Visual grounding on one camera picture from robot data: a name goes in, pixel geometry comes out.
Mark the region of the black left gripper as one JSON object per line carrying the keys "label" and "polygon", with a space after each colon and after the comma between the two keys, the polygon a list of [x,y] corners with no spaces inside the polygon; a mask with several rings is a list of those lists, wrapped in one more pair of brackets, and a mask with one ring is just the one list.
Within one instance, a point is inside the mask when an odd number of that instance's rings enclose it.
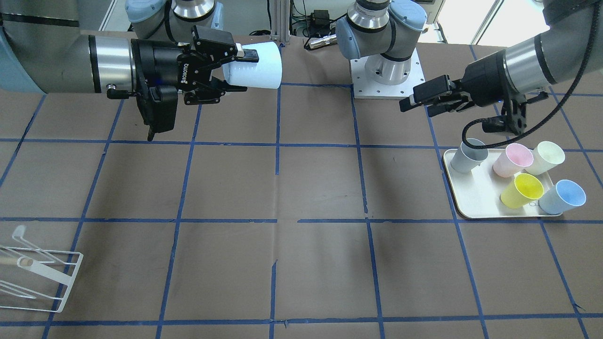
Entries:
{"label": "black left gripper", "polygon": [[504,49],[469,64],[461,79],[440,75],[413,87],[409,97],[399,101],[401,112],[426,105],[429,117],[462,112],[473,106],[502,102],[500,115],[476,119],[461,133],[481,124],[485,133],[527,137],[549,122],[545,116],[526,129],[526,107],[549,97],[542,88],[549,85],[549,70],[540,49]]}

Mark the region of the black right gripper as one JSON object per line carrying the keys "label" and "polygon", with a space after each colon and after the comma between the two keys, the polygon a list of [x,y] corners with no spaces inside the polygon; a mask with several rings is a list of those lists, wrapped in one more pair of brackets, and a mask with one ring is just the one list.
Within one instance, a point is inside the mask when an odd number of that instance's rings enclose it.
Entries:
{"label": "black right gripper", "polygon": [[194,26],[186,45],[167,41],[134,39],[133,86],[107,83],[109,99],[135,98],[148,141],[175,125],[179,94],[186,105],[214,105],[228,92],[245,92],[246,86],[229,84],[212,75],[213,70],[232,61],[256,64],[256,49],[237,46],[230,32]]}

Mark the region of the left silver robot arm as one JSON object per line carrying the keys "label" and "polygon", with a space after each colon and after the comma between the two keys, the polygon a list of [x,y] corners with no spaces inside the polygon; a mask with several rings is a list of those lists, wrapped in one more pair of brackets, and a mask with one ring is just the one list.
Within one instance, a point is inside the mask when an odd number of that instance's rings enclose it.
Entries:
{"label": "left silver robot arm", "polygon": [[[401,111],[424,105],[433,117],[502,101],[499,116],[479,120],[483,131],[529,134],[526,107],[547,95],[526,94],[567,80],[571,94],[584,74],[602,68],[600,0],[546,0],[543,15],[547,32],[469,64],[461,79],[442,75],[418,84],[400,101]],[[357,0],[336,22],[337,43],[349,60],[368,57],[375,81],[398,84],[404,71],[392,77],[391,69],[409,67],[427,18],[413,0]]]}

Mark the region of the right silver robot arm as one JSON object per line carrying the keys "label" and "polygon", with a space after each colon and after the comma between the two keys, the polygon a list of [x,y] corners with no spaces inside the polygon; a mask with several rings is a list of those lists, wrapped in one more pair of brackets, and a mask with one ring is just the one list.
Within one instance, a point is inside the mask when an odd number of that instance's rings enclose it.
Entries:
{"label": "right silver robot arm", "polygon": [[1,87],[135,98],[152,141],[174,128],[179,94],[186,105],[214,105],[247,90],[212,75],[262,60],[215,27],[219,10],[213,0],[128,0],[129,39],[84,34],[75,0],[3,0]]}

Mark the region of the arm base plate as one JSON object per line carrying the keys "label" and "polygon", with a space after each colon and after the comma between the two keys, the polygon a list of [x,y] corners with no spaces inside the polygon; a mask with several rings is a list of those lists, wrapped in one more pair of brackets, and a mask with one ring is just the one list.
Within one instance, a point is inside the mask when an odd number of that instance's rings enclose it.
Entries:
{"label": "arm base plate", "polygon": [[353,59],[350,73],[354,97],[358,99],[404,99],[426,80],[416,49],[403,62],[381,55]]}

